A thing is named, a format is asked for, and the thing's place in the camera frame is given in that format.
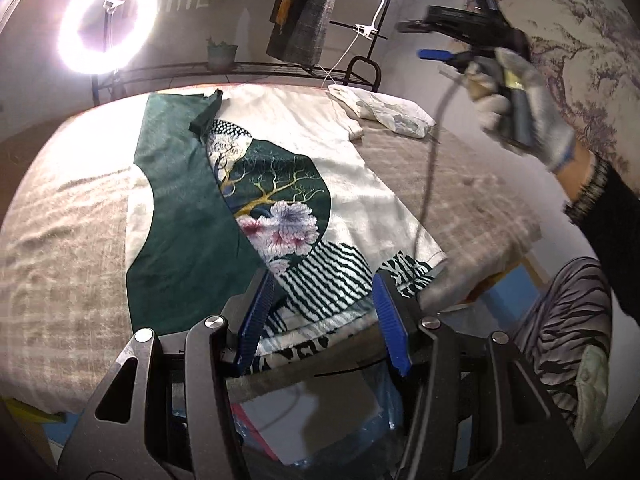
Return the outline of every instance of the green and white stripes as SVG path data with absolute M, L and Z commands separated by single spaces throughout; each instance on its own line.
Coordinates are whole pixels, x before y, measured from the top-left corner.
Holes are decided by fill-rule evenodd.
M 287 307 L 309 321 L 347 310 L 371 291 L 372 272 L 360 251 L 320 240 L 296 267 L 280 275 Z
M 394 281 L 398 292 L 406 298 L 415 296 L 419 290 L 429 285 L 434 276 L 430 274 L 431 266 L 414 260 L 402 251 L 380 265 L 380 270 L 387 270 Z

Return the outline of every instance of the potted plant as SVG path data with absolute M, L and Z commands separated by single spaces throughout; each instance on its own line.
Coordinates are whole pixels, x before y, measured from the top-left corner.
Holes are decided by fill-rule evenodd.
M 207 63 L 210 70 L 225 70 L 231 68 L 236 62 L 237 45 L 229 45 L 222 41 L 214 43 L 209 37 L 207 39 Z

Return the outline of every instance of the green garment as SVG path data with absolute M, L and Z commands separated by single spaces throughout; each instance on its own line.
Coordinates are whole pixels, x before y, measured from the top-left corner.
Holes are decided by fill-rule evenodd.
M 209 104 L 202 96 L 151 94 L 134 163 L 153 190 L 145 245 L 127 271 L 134 332 L 181 332 L 244 292 L 264 266 L 242 234 L 207 160 L 189 131 Z

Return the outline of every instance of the bedspread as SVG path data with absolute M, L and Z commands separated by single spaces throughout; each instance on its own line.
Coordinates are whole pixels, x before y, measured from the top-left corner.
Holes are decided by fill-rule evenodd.
M 310 96 L 323 92 L 297 91 Z M 131 132 L 140 129 L 147 99 L 132 97 L 67 121 L 18 188 L 0 231 L 4 396 L 50 412 L 78 412 L 130 338 L 124 280 L 127 211 L 131 197 L 144 192 L 132 173 L 138 136 Z M 360 123 L 364 136 L 354 141 L 360 156 L 416 214 L 428 143 Z M 101 142 L 88 134 L 95 130 Z M 425 227 L 449 257 L 447 267 L 418 296 L 428 312 L 464 298 L 477 282 L 526 253 L 540 236 L 524 203 L 445 130 Z M 317 367 L 335 367 L 347 354 L 353 362 L 380 353 L 375 313 L 369 310 L 357 321 L 350 326 L 352 337 L 326 351 L 230 380 L 232 400 L 291 384 Z

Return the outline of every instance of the gray glove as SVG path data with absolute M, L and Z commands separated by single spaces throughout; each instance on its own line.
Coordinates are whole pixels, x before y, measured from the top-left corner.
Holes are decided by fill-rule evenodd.
M 562 119 L 543 77 L 531 63 L 506 48 L 497 48 L 495 57 L 505 70 L 520 79 L 527 92 L 536 141 L 531 154 L 539 158 L 549 171 L 558 171 L 572 159 L 575 145 L 573 129 Z M 497 93 L 496 81 L 483 73 L 478 63 L 470 63 L 465 75 L 465 85 L 478 112 L 480 127 L 491 138 L 500 141 L 498 124 L 510 110 L 511 103 Z

